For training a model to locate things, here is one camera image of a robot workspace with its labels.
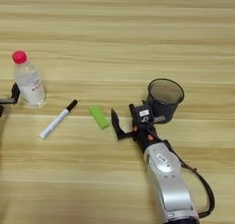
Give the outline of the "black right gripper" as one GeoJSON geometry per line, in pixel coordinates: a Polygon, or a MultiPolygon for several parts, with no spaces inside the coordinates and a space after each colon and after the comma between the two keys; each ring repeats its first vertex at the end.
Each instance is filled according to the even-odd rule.
{"type": "MultiPolygon", "coordinates": [[[[142,100],[142,104],[150,106],[153,116],[156,117],[156,107],[152,101],[142,100]]],[[[164,120],[164,116],[156,117],[151,122],[140,122],[137,119],[133,119],[132,131],[125,133],[119,126],[119,119],[116,111],[111,109],[111,122],[117,134],[117,138],[119,140],[132,138],[140,146],[142,151],[146,151],[152,144],[162,141],[158,137],[154,125],[162,123],[164,120]]]]}

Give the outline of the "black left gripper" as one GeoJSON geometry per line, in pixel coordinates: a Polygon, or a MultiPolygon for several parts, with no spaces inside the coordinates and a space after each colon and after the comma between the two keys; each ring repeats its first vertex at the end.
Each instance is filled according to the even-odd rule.
{"type": "Polygon", "coordinates": [[[9,99],[0,99],[0,117],[3,115],[4,112],[4,107],[3,105],[14,105],[17,103],[18,99],[19,99],[19,95],[20,95],[20,90],[17,86],[17,84],[13,84],[12,87],[12,96],[9,99]]]}

